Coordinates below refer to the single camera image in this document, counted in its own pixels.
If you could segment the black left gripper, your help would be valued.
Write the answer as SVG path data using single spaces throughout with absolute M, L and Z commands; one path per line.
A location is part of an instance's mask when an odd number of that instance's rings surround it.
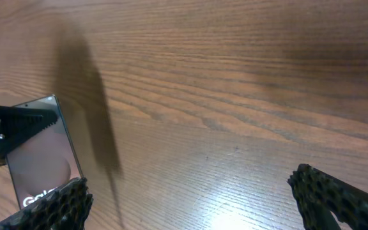
M 49 109 L 0 106 L 0 165 L 6 164 L 7 154 L 57 121 Z

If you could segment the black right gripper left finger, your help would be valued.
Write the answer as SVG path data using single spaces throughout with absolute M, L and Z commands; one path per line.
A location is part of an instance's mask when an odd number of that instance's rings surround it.
M 74 178 L 0 221 L 0 230 L 84 230 L 93 204 L 86 178 Z

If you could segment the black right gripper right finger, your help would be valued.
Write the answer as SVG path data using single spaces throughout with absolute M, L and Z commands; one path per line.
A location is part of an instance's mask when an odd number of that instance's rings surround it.
M 368 193 L 309 164 L 300 164 L 287 180 L 305 229 L 368 229 Z

